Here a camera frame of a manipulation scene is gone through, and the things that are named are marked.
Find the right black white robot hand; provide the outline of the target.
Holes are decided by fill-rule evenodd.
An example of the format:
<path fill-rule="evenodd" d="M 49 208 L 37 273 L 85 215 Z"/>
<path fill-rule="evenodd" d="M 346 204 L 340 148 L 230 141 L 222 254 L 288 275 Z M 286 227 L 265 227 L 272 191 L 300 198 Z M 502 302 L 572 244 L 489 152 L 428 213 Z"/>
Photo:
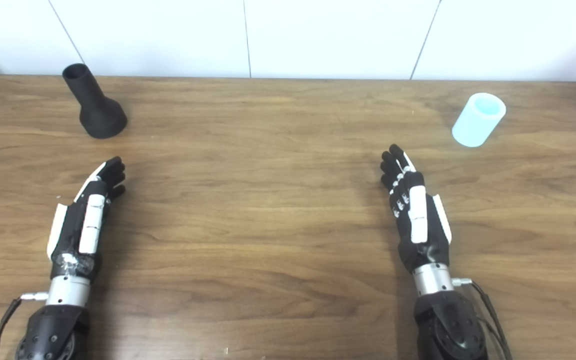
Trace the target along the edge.
<path fill-rule="evenodd" d="M 398 256 L 405 269 L 450 264 L 452 233 L 439 194 L 428 193 L 425 178 L 396 144 L 381 155 L 381 182 L 397 224 Z"/>

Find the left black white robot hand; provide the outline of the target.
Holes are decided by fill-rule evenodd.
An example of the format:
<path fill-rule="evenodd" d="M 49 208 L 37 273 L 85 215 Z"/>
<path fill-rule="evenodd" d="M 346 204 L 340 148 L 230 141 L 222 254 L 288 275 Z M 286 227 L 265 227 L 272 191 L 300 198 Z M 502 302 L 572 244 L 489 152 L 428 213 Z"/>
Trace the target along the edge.
<path fill-rule="evenodd" d="M 112 203 L 126 191 L 125 170 L 121 157 L 110 158 L 89 175 L 71 204 L 58 203 L 46 246 L 51 279 L 94 282 L 102 267 L 102 227 Z"/>

